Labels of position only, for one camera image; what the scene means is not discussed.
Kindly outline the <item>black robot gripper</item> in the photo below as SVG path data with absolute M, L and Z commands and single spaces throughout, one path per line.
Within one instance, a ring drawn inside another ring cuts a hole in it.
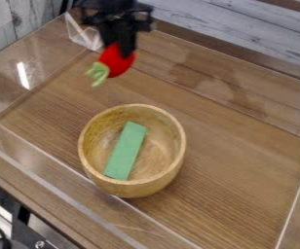
M 80 21 L 92 25 L 100 34 L 104 47 L 119 40 L 121 57 L 127 58 L 136 48 L 136 32 L 151 31 L 154 8 L 138 0 L 76 0 Z M 115 25 L 124 22 L 116 34 Z

